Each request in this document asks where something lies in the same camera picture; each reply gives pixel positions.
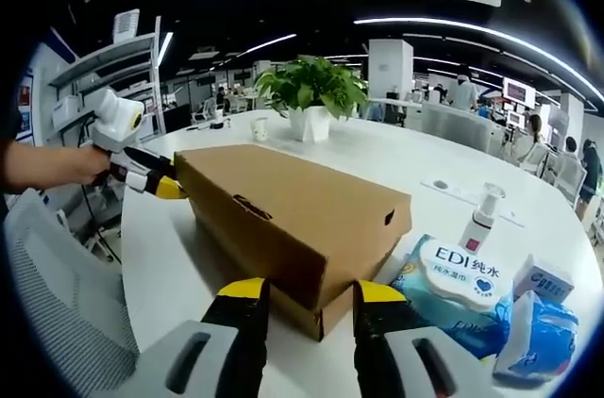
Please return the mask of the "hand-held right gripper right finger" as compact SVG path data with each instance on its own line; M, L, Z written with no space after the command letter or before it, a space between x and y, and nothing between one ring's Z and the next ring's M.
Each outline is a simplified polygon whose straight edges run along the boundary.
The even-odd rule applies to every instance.
M354 284L354 366L363 397L498 397L485 365L388 285Z

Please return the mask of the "person's left hand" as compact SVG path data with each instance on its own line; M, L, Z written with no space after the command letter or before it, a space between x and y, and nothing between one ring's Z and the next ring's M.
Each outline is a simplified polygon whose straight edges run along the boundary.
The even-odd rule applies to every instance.
M73 183L91 185L109 167L109 154L94 145L75 148L70 153L69 176Z

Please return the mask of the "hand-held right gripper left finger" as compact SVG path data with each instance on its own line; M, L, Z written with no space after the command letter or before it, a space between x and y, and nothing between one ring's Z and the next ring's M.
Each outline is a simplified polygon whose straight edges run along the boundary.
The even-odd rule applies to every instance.
M139 357L122 397L256 397L266 364L270 285L263 278L218 291L199 321L187 321Z

